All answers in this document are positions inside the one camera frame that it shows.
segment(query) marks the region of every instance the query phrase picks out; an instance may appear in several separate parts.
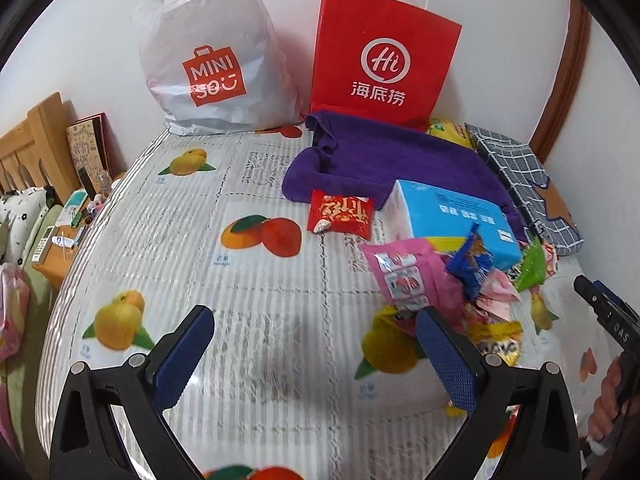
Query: red shopping bag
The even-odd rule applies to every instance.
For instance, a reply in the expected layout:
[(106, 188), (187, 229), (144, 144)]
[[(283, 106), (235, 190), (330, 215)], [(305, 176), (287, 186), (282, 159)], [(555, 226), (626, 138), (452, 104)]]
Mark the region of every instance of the red shopping bag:
[(311, 111), (425, 129), (461, 28), (397, 0), (322, 0)]
[(196, 106), (246, 94), (242, 70), (230, 46), (213, 50), (203, 45), (196, 48), (193, 55), (182, 67), (189, 78), (191, 99)]

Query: bed mat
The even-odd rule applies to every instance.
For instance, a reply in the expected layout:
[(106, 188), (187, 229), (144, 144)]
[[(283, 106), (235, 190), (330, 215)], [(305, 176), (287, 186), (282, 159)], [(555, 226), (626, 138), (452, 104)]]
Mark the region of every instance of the bed mat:
[[(73, 362), (120, 365), (204, 304), (216, 319), (212, 343), (178, 404), (164, 412), (202, 472), (241, 465), (244, 476), (283, 466), (305, 480), (427, 475), (462, 419), (444, 414), (448, 397), (427, 359), (399, 375), (362, 368), (360, 342), (385, 303), (362, 240), (307, 232), (308, 205), (282, 195), (288, 165), (311, 144), (306, 130), (290, 133), (165, 132), (127, 172), (83, 242), (51, 317), (36, 404), (47, 452)], [(386, 241), (379, 216), (372, 241)], [(513, 309), (526, 332), (522, 363), (558, 362), (584, 424), (609, 353), (591, 309), (573, 293), (580, 273), (565, 258), (542, 287), (557, 317), (549, 330), (536, 334), (528, 293)], [(127, 304), (118, 310), (127, 319), (139, 319), (133, 307), (143, 311), (135, 334), (124, 330), (106, 342), (124, 350), (95, 338), (96, 313), (112, 301)], [(588, 348), (599, 366), (580, 382)], [(148, 478), (120, 410), (116, 420)], [(496, 463), (487, 460), (479, 478), (491, 476)]]

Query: human hand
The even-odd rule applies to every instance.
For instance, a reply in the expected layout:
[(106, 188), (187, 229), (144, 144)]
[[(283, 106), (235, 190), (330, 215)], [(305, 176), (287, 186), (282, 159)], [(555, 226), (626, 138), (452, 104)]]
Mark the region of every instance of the human hand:
[(589, 435), (599, 441), (613, 430), (613, 420), (618, 416), (619, 408), (616, 399), (616, 388), (622, 380), (622, 372), (618, 361), (613, 359), (602, 380), (600, 396), (593, 403), (593, 413), (589, 417)]

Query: wooden bed frame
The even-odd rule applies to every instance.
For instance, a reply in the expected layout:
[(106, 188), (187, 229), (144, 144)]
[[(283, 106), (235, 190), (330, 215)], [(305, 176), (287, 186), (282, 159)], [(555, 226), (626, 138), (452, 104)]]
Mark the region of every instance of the wooden bed frame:
[(31, 186), (53, 186), (62, 203), (80, 187), (69, 145), (66, 116), (56, 92), (27, 113), (27, 118), (0, 138), (2, 193)]

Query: red snack packet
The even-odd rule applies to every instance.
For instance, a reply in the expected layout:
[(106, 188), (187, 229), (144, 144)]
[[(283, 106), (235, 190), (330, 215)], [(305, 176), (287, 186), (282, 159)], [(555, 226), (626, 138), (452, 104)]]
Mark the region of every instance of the red snack packet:
[(369, 240), (372, 218), (373, 202), (369, 198), (327, 195), (315, 189), (311, 194), (306, 230), (312, 233), (347, 233)]

